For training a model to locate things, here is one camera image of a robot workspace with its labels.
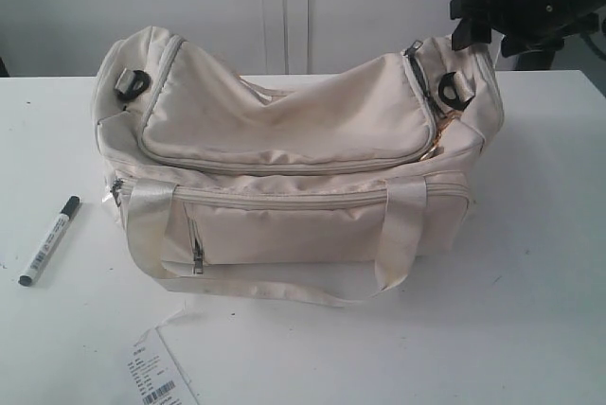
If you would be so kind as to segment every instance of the pen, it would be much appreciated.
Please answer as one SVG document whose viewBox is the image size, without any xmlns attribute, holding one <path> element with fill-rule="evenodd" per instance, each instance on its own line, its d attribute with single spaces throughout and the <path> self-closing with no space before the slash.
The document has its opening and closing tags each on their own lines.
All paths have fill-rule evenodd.
<svg viewBox="0 0 606 405">
<path fill-rule="evenodd" d="M 19 283 L 24 287 L 29 287 L 34 283 L 36 277 L 40 274 L 45 260 L 50 256 L 53 248 L 61 239 L 63 232 L 67 229 L 67 223 L 72 219 L 74 212 L 80 206 L 80 198 L 71 196 L 61 213 L 53 220 L 53 224 L 46 233 L 46 236 L 33 258 L 27 264 L 27 268 L 19 276 Z"/>
</svg>

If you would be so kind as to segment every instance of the carrying handle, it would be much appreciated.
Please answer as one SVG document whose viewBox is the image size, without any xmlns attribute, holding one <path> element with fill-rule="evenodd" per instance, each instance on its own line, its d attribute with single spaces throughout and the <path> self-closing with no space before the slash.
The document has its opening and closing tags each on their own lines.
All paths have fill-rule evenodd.
<svg viewBox="0 0 606 405">
<path fill-rule="evenodd" d="M 386 184 L 383 230 L 375 255 L 378 289 L 369 297 L 397 287 L 408 275 L 417 255 L 427 205 L 423 177 L 390 179 Z M 286 282 L 180 276 L 167 270 L 162 265 L 161 254 L 175 187 L 172 183 L 138 180 L 126 220 L 126 236 L 134 263 L 167 290 L 286 299 L 335 307 L 361 302 L 333 296 L 316 287 Z"/>
</svg>

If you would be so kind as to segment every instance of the top pocket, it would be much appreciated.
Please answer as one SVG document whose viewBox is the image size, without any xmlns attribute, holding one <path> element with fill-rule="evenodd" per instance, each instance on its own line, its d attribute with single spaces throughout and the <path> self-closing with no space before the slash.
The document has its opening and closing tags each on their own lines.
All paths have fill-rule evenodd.
<svg viewBox="0 0 606 405">
<path fill-rule="evenodd" d="M 137 140 L 153 160 L 221 174 L 349 173 L 417 161 L 436 136 L 400 54 L 297 91 L 264 90 L 173 36 Z"/>
</svg>

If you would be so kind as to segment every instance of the white bag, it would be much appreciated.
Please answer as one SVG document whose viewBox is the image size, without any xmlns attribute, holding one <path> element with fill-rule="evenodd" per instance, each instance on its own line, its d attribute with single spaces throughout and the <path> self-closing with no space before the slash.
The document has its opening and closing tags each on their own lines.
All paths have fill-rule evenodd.
<svg viewBox="0 0 606 405">
<path fill-rule="evenodd" d="M 393 288 L 416 255 L 452 244 L 466 173 L 503 122 L 487 48 L 453 52 L 450 38 L 280 91 L 149 27 L 112 47 L 93 104 L 141 270 L 171 291 L 335 306 L 348 301 L 203 272 L 372 260 L 378 292 Z"/>
</svg>

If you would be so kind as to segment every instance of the barcode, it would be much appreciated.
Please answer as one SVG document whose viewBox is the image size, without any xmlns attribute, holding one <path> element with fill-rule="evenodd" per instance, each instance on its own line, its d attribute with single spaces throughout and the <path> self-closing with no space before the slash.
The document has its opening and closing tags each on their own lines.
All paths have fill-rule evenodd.
<svg viewBox="0 0 606 405">
<path fill-rule="evenodd" d="M 31 269 L 38 270 L 38 268 L 40 268 L 40 265 L 42 265 L 43 261 L 45 261 L 45 255 L 42 253 L 37 254 L 36 258 L 34 258 L 34 261 L 31 262 Z"/>
<path fill-rule="evenodd" d="M 168 383 L 163 384 L 162 386 L 160 386 L 158 389 L 156 389 L 155 391 L 153 391 L 148 396 L 145 396 L 143 398 L 143 403 L 145 405 L 150 405 L 151 403 L 155 402 L 161 396 L 164 396 L 168 391 L 170 391 L 173 388 L 174 388 L 174 381 L 171 380 Z"/>
</svg>

